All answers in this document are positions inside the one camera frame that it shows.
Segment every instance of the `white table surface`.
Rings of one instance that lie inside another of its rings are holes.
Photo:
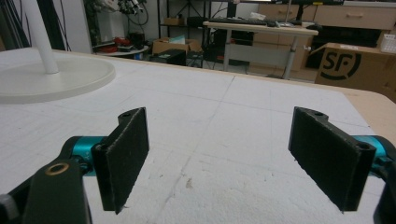
[[[38,57],[35,49],[0,52],[0,73]],[[295,106],[329,115],[349,134],[373,134],[343,93],[96,58],[117,72],[102,89],[0,105],[0,193],[52,161],[69,137],[109,135],[117,115],[145,106],[150,152],[126,208],[104,212],[95,177],[84,177],[94,223],[373,223],[382,180],[369,176],[358,212],[342,214],[288,151]]]

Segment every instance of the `cardboard box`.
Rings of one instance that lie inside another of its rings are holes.
[[[184,18],[165,18],[163,19],[165,25],[184,25]]]
[[[157,40],[154,40],[152,44],[152,54],[158,54],[164,52],[168,49],[184,49],[186,53],[191,51],[201,52],[201,44],[198,40],[195,39],[186,39],[186,44],[172,44],[168,43],[169,37],[163,37]]]
[[[328,43],[315,83],[374,91],[396,103],[396,55],[380,49]]]

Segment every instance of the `lamp base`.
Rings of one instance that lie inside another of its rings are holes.
[[[114,79],[113,64],[93,59],[57,60],[59,73],[45,74],[42,63],[3,70],[0,104],[30,104],[77,96],[104,87]]]

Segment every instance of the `white stand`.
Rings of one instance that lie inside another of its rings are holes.
[[[60,100],[97,90],[115,77],[111,63],[92,59],[55,62],[36,1],[23,0],[43,63],[24,64],[0,74],[0,104]]]

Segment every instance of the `computer mouse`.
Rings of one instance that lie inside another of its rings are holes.
[[[308,30],[316,30],[316,31],[322,31],[323,27],[319,24],[313,24],[313,25],[309,25],[306,27],[306,29]]]

